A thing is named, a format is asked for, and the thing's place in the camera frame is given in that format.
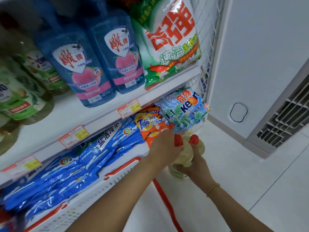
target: person's right arm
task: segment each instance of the person's right arm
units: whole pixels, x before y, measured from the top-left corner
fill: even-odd
[[[216,182],[212,178],[206,161],[200,156],[195,145],[191,145],[194,150],[192,165],[188,168],[174,166],[178,171],[188,175],[190,179],[205,193],[213,187]],[[239,231],[264,231],[273,232],[270,228],[260,222],[239,203],[237,203],[224,189],[214,187],[208,194],[215,204],[223,219],[232,232]]]

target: blue dish soap bottle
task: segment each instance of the blue dish soap bottle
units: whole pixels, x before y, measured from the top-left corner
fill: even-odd
[[[103,0],[91,1],[96,14],[84,22],[99,58],[119,93],[137,89],[145,76],[129,15]]]
[[[116,94],[92,48],[87,33],[57,15],[48,0],[33,0],[44,24],[34,42],[86,107],[96,107]]]

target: air vent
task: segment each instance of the air vent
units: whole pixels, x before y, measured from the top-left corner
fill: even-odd
[[[257,137],[279,147],[309,122],[309,75],[297,87]]]

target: gold bracelet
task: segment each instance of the gold bracelet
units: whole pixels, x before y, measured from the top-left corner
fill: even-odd
[[[219,186],[220,186],[219,183],[214,184],[214,185],[209,189],[209,191],[207,192],[206,196],[209,198],[209,193],[210,193],[214,188],[219,187]]]

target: shield-shaped logo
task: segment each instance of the shield-shaped logo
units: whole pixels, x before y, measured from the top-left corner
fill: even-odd
[[[116,28],[104,37],[108,48],[116,55],[125,57],[129,51],[130,35],[126,27]]]
[[[56,49],[52,56],[66,69],[83,73],[86,66],[86,55],[80,43],[68,44]]]

